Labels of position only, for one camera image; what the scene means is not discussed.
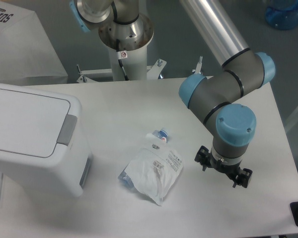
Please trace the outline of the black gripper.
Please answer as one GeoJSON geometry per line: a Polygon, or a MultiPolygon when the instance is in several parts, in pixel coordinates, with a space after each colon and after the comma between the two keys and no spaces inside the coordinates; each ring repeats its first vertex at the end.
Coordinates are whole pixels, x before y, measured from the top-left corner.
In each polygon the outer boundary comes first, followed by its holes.
{"type": "Polygon", "coordinates": [[[205,146],[201,146],[198,150],[194,161],[202,166],[202,171],[207,168],[213,168],[216,171],[226,174],[233,181],[233,188],[237,185],[248,188],[252,178],[253,171],[251,169],[240,168],[241,157],[226,158],[214,157],[205,146]]]}

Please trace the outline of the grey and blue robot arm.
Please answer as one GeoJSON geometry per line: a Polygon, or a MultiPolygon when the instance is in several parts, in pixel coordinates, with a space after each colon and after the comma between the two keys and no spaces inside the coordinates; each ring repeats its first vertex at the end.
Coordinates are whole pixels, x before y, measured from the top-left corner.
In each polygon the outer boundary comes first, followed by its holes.
{"type": "MultiPolygon", "coordinates": [[[[212,148],[201,147],[195,161],[226,174],[236,186],[248,187],[252,170],[242,169],[240,163],[254,136],[256,117],[236,101],[270,82],[275,64],[267,54],[250,50],[217,0],[181,4],[223,69],[211,78],[196,69],[179,88],[182,102],[213,136],[212,148]]],[[[147,78],[146,63],[127,61],[131,52],[145,48],[153,38],[152,23],[140,13],[137,0],[74,0],[71,8],[80,27],[97,28],[112,52],[114,80],[147,78]]]]}

